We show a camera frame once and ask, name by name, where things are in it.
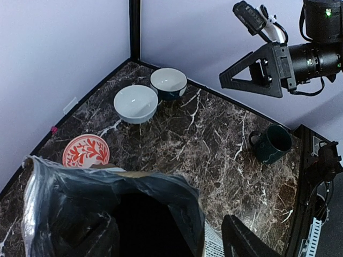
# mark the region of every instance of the marble tabletop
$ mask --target marble tabletop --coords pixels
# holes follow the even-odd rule
[[[159,170],[183,175],[200,189],[200,203],[220,233],[226,214],[236,215],[269,247],[281,253],[295,201],[300,140],[273,165],[259,163],[247,138],[270,122],[203,89],[189,85],[178,101],[160,102],[148,123],[129,125],[115,113],[113,98],[123,87],[148,85],[153,70],[127,63],[99,88],[40,149],[39,156],[62,162],[74,137],[103,137],[110,163],[130,171]],[[23,172],[0,201],[0,256],[25,256],[21,237]]]

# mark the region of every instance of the bowl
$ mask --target bowl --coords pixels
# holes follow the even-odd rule
[[[150,87],[162,100],[179,99],[187,87],[187,77],[184,73],[173,68],[161,68],[150,76]]]
[[[93,134],[80,135],[69,142],[63,152],[65,167],[90,168],[93,164],[109,162],[109,148],[99,136]]]
[[[121,89],[113,100],[119,117],[130,124],[141,124],[151,119],[158,105],[154,90],[143,85],[132,85]]]

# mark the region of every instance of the red and white plate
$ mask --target red and white plate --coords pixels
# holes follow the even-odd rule
[[[108,164],[108,162],[108,145],[97,135],[84,134],[74,138],[63,153],[65,167],[89,168],[93,164]]]

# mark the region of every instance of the white wall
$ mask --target white wall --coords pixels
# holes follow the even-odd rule
[[[129,57],[125,0],[0,0],[0,191],[79,100]]]
[[[143,1],[142,60],[156,66],[176,67],[207,87],[217,90],[290,127],[304,124],[334,140],[343,138],[343,74],[327,82],[316,97],[293,96],[284,91],[282,99],[221,89],[219,73],[265,42],[251,36],[232,12],[240,0]],[[289,34],[289,45],[305,43],[298,24],[302,0],[246,0],[254,7],[264,4],[277,14]],[[320,88],[319,79],[299,86],[302,91]]]

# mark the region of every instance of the green led indicator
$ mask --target green led indicator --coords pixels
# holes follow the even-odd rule
[[[327,17],[330,17],[331,16],[331,9],[330,8],[326,9],[325,14]]]

